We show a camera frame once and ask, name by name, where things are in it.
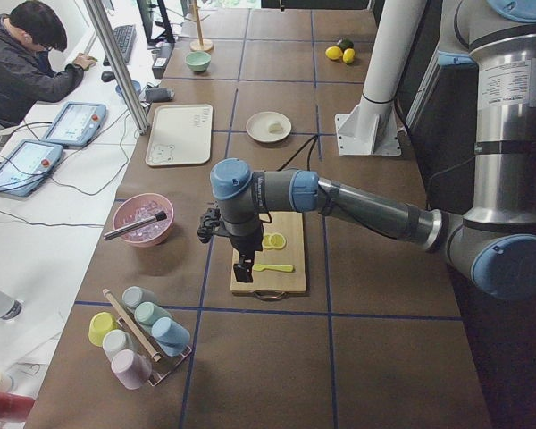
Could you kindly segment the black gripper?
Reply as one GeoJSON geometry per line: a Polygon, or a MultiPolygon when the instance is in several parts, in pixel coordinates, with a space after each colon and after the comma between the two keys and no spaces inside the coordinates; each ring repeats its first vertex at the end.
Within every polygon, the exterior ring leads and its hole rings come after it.
{"type": "Polygon", "coordinates": [[[231,245],[239,252],[233,264],[233,273],[237,282],[251,283],[255,253],[263,249],[264,227],[260,222],[225,223],[231,245]]]}

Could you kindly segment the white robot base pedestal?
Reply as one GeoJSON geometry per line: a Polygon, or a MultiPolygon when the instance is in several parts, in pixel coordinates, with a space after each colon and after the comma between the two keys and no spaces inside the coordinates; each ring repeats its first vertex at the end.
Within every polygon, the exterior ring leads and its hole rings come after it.
{"type": "Polygon", "coordinates": [[[395,98],[424,0],[384,2],[359,103],[349,114],[335,116],[341,156],[400,156],[395,98]]]}

